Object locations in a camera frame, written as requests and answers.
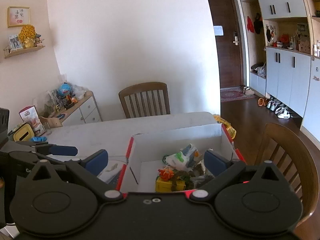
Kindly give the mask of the white plastic tissue pack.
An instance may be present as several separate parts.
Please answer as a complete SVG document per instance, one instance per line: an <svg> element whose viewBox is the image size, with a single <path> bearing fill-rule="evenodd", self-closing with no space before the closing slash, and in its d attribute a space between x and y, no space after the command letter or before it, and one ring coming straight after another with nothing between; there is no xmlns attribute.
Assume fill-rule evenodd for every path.
<svg viewBox="0 0 320 240"><path fill-rule="evenodd" d="M189 144L182 150L172 155L165 155L163 163L178 171L191 171L201 160L203 154L198 151L196 146Z"/></svg>

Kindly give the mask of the red cardboard box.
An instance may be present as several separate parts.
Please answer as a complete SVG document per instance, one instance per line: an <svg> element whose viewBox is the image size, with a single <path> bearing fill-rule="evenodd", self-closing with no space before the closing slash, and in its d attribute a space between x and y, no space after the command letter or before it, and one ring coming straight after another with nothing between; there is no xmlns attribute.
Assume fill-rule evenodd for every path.
<svg viewBox="0 0 320 240"><path fill-rule="evenodd" d="M204 160L207 150L213 150L227 160L244 160L223 124L134 135L116 190L122 193L154 192L160 168L168 165L178 171L190 171Z"/></svg>

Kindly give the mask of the red plush keychain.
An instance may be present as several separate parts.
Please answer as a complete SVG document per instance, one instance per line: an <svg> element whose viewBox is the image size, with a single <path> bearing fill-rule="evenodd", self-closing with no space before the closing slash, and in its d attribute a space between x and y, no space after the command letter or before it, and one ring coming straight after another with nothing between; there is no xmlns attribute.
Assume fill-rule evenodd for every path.
<svg viewBox="0 0 320 240"><path fill-rule="evenodd" d="M159 172L159 177L163 181L169 181L170 179L173 178L175 174L174 171L169 168L159 169L158 172Z"/></svg>

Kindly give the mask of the yellow small box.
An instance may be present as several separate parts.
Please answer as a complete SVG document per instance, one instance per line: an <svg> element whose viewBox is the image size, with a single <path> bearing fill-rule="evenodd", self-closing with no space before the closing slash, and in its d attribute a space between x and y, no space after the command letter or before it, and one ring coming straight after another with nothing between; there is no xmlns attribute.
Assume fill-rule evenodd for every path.
<svg viewBox="0 0 320 240"><path fill-rule="evenodd" d="M176 181L176 185L172 184L172 181L164 181L161 177L156 179L155 191L159 193L168 193L175 191L184 191L185 182L183 180Z"/></svg>

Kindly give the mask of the bag of dark items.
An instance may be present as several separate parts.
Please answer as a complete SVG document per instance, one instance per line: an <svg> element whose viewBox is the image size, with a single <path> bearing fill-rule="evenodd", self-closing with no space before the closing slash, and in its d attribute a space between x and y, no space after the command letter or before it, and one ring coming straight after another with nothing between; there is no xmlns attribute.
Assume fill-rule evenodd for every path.
<svg viewBox="0 0 320 240"><path fill-rule="evenodd" d="M192 171L190 171L189 188L198 189L214 179L214 176L207 171L203 163L197 164Z"/></svg>

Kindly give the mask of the blue rubber glove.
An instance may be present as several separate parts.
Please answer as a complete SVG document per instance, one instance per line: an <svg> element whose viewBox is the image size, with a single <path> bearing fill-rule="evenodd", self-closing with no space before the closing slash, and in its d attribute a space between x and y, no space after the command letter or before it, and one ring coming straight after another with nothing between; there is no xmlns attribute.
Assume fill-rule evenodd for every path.
<svg viewBox="0 0 320 240"><path fill-rule="evenodd" d="M30 141L32 141L32 142L45 142L45 141L47 141L47 138L46 137L32 137L30 139Z"/></svg>

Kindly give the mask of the yellow tissue box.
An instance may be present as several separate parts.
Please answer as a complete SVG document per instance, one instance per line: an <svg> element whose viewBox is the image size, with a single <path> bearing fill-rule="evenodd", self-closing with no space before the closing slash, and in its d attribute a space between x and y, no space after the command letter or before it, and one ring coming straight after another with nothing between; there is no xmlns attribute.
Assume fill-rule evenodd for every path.
<svg viewBox="0 0 320 240"><path fill-rule="evenodd" d="M32 127L25 123L20 126L14 133L13 133L13 140L17 141L29 141L31 138L34 137L34 132Z"/></svg>

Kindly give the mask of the white wooden sideboard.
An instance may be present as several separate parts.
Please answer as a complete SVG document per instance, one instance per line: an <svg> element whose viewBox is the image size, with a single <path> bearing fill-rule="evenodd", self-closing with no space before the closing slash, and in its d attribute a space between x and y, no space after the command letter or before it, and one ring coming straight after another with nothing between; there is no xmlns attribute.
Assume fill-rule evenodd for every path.
<svg viewBox="0 0 320 240"><path fill-rule="evenodd" d="M91 124L102 121L93 92L90 90L71 108L61 110L54 117L60 119L62 126Z"/></svg>

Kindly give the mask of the blue globe ball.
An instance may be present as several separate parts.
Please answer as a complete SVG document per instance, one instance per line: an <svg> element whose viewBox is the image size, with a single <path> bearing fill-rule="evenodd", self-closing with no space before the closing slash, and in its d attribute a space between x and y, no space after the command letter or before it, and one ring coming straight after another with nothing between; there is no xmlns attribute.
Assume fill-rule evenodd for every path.
<svg viewBox="0 0 320 240"><path fill-rule="evenodd" d="M71 86L64 82L57 90L57 94L60 98L64 98L65 96L72 95Z"/></svg>

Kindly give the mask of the brown wooden near chair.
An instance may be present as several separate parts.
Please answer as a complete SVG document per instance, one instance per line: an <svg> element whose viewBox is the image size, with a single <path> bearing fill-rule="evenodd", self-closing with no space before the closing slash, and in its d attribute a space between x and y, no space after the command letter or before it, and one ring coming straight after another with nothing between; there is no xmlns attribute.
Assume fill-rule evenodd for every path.
<svg viewBox="0 0 320 240"><path fill-rule="evenodd" d="M319 196L317 167L310 151L290 129L268 123L257 153L255 165L272 161L291 185L303 206L298 225L308 220L316 210Z"/></svg>

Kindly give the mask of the brown wooden chair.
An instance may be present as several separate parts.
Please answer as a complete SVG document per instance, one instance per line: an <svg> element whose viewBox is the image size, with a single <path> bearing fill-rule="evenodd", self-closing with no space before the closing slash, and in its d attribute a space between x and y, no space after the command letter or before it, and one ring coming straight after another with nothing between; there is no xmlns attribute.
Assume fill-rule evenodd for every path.
<svg viewBox="0 0 320 240"><path fill-rule="evenodd" d="M118 96L127 119L170 114L165 83L139 83L121 90Z"/></svg>
<svg viewBox="0 0 320 240"><path fill-rule="evenodd" d="M303 206L298 225L308 220L316 210L319 196L317 167L310 151L290 129L268 123L257 153L255 165L272 161L291 185Z"/></svg>

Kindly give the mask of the red patterned door mat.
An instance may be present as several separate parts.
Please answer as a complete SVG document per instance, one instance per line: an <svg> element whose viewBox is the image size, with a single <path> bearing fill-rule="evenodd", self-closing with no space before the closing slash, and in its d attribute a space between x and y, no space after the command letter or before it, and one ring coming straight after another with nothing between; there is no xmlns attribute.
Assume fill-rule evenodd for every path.
<svg viewBox="0 0 320 240"><path fill-rule="evenodd" d="M231 101L240 101L253 99L255 95L246 95L243 93L241 87L230 87L230 88L221 88L220 89L220 100L221 102L231 102Z"/></svg>

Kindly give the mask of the brown wooden far chair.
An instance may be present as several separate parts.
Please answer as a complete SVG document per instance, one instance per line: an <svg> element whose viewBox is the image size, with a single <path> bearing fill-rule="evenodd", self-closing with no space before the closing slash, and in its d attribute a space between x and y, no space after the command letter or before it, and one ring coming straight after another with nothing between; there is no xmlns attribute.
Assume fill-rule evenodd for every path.
<svg viewBox="0 0 320 240"><path fill-rule="evenodd" d="M121 90L118 96L127 119L170 114L165 83L139 83Z"/></svg>

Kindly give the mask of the framed calligraphy picture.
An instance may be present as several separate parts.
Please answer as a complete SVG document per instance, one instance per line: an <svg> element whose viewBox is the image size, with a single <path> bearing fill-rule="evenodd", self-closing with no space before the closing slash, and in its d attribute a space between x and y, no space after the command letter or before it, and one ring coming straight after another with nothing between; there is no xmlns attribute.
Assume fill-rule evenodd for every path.
<svg viewBox="0 0 320 240"><path fill-rule="evenodd" d="M7 27L22 27L30 24L29 7L8 7L7 9Z"/></svg>

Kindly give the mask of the white wall cabinet unit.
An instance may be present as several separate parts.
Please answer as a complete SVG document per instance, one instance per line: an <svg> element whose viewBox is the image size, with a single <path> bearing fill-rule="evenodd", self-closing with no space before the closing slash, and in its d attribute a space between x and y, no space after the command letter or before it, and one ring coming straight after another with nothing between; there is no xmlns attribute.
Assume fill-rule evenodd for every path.
<svg viewBox="0 0 320 240"><path fill-rule="evenodd" d="M241 0L248 24L250 64L266 63L264 92L302 119L300 129L319 142L319 42L308 0Z"/></svg>

